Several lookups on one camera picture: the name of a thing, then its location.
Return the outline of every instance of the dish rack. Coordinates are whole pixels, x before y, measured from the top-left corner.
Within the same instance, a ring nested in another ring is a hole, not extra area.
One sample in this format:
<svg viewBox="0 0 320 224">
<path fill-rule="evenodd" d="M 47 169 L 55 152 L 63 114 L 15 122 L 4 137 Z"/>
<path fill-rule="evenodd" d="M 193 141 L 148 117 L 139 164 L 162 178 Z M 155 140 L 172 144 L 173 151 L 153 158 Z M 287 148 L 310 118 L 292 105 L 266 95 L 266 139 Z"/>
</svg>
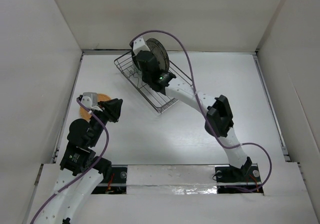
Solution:
<svg viewBox="0 0 320 224">
<path fill-rule="evenodd" d="M 158 112 L 162 113 L 178 100 L 153 91 L 149 85 L 142 81 L 141 71 L 135 66 L 132 60 L 131 51 L 125 53 L 114 61 L 118 70 L 135 87 L 135 89 L 145 98 L 145 100 Z M 169 71 L 177 77 L 182 78 L 192 86 L 192 80 L 180 68 L 170 61 Z"/>
</svg>

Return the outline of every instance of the table surface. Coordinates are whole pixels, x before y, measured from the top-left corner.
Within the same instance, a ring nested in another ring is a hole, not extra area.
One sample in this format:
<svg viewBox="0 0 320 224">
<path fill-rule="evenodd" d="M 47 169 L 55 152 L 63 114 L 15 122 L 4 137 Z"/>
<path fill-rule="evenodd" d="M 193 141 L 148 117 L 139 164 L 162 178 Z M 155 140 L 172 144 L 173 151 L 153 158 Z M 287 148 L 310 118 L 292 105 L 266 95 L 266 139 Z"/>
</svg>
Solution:
<svg viewBox="0 0 320 224">
<path fill-rule="evenodd" d="M 183 53 L 169 55 L 177 66 L 189 73 Z M 83 57 L 61 136 L 57 163 L 43 168 L 29 220 L 49 197 L 58 176 L 69 125 L 80 117 L 76 98 L 83 92 L 97 92 L 124 101 L 119 122 L 107 124 L 110 143 L 104 157 L 113 164 L 134 165 L 128 167 L 128 179 L 130 176 L 135 178 L 130 178 L 128 184 L 132 184 L 133 188 L 128 187 L 126 195 L 91 195 L 77 223 L 106 223 L 106 220 L 110 223 L 137 224 L 318 223 L 298 165 L 284 160 L 276 124 L 252 55 L 192 52 L 190 58 L 197 88 L 213 96 L 223 94 L 228 97 L 240 142 L 259 143 L 269 152 L 273 171 L 263 188 L 264 195 L 217 195 L 215 192 L 174 195 L 170 190 L 168 193 L 167 187 L 179 186 L 179 178 L 189 177 L 194 166 L 185 167 L 185 176 L 168 173 L 167 178 L 176 177 L 178 183 L 166 183 L 163 178 L 160 182 L 157 177 L 165 176 L 162 168 L 137 168 L 135 165 L 226 164 L 228 160 L 223 149 L 205 131 L 201 114 L 181 102 L 162 114 L 155 112 L 117 70 L 114 65 L 117 57 Z M 105 135 L 102 134 L 94 148 L 97 154 L 104 143 Z M 263 180 L 269 170 L 266 156 L 256 147 L 245 146 L 244 150 L 253 162 L 258 163 Z M 202 172 L 196 173 L 187 181 L 196 179 L 194 181 L 198 184 L 198 173 Z M 162 187 L 150 188 L 150 183 L 153 186 L 158 183 Z"/>
</svg>

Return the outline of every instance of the metal wire rack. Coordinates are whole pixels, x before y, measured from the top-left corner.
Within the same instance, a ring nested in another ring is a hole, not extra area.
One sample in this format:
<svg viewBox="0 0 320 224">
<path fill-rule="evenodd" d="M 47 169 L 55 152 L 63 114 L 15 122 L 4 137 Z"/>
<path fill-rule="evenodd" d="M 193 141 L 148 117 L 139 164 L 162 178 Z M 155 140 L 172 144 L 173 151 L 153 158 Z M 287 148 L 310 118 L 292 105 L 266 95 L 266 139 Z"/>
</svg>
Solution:
<svg viewBox="0 0 320 224">
<path fill-rule="evenodd" d="M 125 53 L 114 61 L 116 67 L 124 77 L 136 88 L 146 101 L 158 112 L 162 113 L 178 100 L 153 91 L 149 85 L 142 81 L 142 74 L 133 63 L 131 51 Z M 192 86 L 192 80 L 180 68 L 170 61 L 169 71 L 182 78 Z"/>
</svg>

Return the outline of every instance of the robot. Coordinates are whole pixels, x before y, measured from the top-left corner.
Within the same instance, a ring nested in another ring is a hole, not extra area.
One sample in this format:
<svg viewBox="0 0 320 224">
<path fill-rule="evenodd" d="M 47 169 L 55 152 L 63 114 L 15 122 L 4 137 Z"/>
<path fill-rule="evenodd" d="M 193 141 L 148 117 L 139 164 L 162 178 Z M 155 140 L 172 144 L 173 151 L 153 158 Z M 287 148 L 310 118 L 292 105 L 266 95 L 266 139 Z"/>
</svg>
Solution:
<svg viewBox="0 0 320 224">
<path fill-rule="evenodd" d="M 228 99 L 223 95 L 212 97 L 197 92 L 197 100 L 193 88 L 169 72 L 168 54 L 156 39 L 145 41 L 140 36 L 131 43 L 131 47 L 132 60 L 141 71 L 143 82 L 153 91 L 176 98 L 202 114 L 205 113 L 204 128 L 217 138 L 229 162 L 223 167 L 215 167 L 217 182 L 232 183 L 244 189 L 246 177 L 258 171 L 258 167 L 252 164 L 236 137 Z M 115 123 L 119 120 L 123 100 L 97 100 L 96 93 L 84 93 L 77 99 L 81 107 L 92 113 L 92 117 L 89 122 L 77 119 L 71 123 L 68 144 L 52 196 L 40 208 L 32 224 L 73 223 L 94 188 L 102 180 L 110 179 L 111 161 L 95 156 L 91 148 L 96 145 L 107 122 Z"/>
</svg>

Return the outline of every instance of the wooden coaster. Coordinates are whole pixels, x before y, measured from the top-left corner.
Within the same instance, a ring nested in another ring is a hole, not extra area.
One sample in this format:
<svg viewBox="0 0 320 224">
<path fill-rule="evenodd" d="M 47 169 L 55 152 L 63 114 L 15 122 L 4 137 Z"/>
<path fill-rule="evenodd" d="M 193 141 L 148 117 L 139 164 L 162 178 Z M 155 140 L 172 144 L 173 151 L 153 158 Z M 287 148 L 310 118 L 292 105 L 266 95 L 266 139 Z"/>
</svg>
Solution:
<svg viewBox="0 0 320 224">
<path fill-rule="evenodd" d="M 111 100 L 111 98 L 108 95 L 105 95 L 103 93 L 98 93 L 98 102 L 109 101 L 109 100 Z M 91 115 L 87 111 L 85 111 L 82 107 L 80 107 L 80 116 L 83 119 L 86 119 L 87 121 L 89 121 L 91 118 Z"/>
</svg>

